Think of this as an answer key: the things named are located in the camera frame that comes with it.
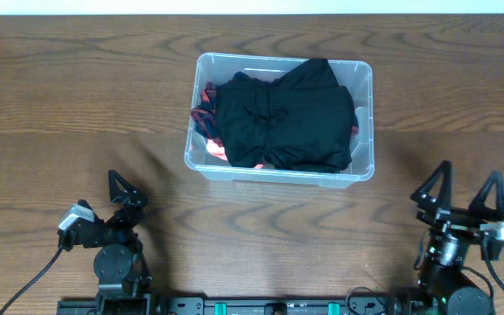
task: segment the wooden table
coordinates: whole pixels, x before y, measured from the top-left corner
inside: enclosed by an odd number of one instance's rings
[[[189,170],[203,52],[368,62],[374,176],[334,190]],[[462,207],[490,171],[504,176],[504,16],[0,17],[0,308],[52,257],[69,205],[117,209],[108,169],[150,195],[137,232],[159,288],[345,296],[412,284],[426,226],[409,196],[443,159]],[[96,252],[64,253],[9,314],[92,297]],[[489,277],[478,248],[466,262]],[[494,266],[504,280],[504,250]]]

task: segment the white wall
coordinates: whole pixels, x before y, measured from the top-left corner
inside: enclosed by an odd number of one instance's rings
[[[504,13],[504,0],[0,0],[0,14]]]

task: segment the white plastic container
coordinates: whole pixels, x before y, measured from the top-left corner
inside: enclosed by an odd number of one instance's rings
[[[245,56],[207,52],[198,59],[193,85],[192,108],[200,105],[200,94],[206,82],[221,84],[239,71],[253,78],[273,81],[307,59]],[[309,171],[279,171],[274,168],[252,169],[232,167],[228,162],[210,155],[207,139],[194,131],[190,118],[185,144],[184,161],[189,168],[201,172],[207,179],[258,180],[276,183],[308,184],[323,187],[347,188],[358,181],[370,179],[375,173],[373,123],[373,70],[363,61],[329,60],[340,85],[346,86],[353,97],[359,134],[352,137],[352,162],[339,174]]]

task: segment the storage box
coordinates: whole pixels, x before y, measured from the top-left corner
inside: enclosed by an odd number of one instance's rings
[[[196,68],[192,108],[200,105],[200,94],[208,81],[215,84],[225,83],[239,71],[253,78],[273,81],[305,61],[307,59],[204,53],[199,57]],[[269,166],[264,166],[262,169],[232,167],[229,162],[207,152],[207,139],[194,131],[192,118],[185,144],[186,165],[201,172],[207,179],[220,180],[258,180],[346,188],[358,181],[370,179],[375,173],[373,70],[363,61],[329,61],[338,83],[346,86],[351,93],[359,121],[359,134],[352,137],[350,144],[353,162],[346,170],[339,174],[329,174],[280,171]]]

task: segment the green tape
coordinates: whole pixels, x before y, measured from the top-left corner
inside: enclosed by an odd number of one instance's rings
[[[227,315],[227,305],[224,303],[216,303],[215,315]]]
[[[340,305],[337,303],[328,303],[328,315],[340,315]]]

